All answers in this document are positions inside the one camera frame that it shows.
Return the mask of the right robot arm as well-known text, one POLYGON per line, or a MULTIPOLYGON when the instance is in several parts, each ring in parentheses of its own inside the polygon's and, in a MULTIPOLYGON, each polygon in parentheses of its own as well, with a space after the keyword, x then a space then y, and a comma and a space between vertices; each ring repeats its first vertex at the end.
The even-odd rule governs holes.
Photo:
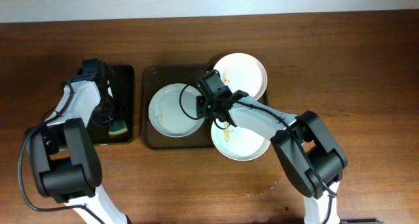
POLYGON ((199 84, 197 114, 246 128, 270 140, 291 184, 303 195, 305 223, 340 223, 337 189, 348 160, 320 117, 282 113, 249 94, 199 84))

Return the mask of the white plate bottom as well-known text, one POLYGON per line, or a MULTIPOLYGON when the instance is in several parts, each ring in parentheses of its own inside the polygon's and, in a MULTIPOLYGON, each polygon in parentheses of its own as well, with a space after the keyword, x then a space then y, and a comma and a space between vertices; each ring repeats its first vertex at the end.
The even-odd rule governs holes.
POLYGON ((229 159, 249 161, 260 157, 270 141, 246 128, 229 126, 216 120, 211 126, 211 139, 216 149, 229 159))

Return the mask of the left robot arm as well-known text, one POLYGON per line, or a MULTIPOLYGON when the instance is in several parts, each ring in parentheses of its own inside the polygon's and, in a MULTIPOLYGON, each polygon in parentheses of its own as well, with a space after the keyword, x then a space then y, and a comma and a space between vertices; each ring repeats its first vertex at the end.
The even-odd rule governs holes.
POLYGON ((57 208, 75 210, 86 223, 129 223, 102 185, 95 146, 132 139, 134 71, 88 70, 64 83, 51 115, 25 134, 26 154, 39 194, 57 208))

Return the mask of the green yellow sponge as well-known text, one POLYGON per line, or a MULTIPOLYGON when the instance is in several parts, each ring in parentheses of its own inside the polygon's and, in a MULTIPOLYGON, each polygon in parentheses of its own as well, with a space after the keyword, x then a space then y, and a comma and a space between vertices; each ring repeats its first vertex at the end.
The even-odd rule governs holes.
POLYGON ((124 120, 118 119, 110 123, 108 134, 110 136, 118 136, 125 134, 128 131, 128 127, 124 120))

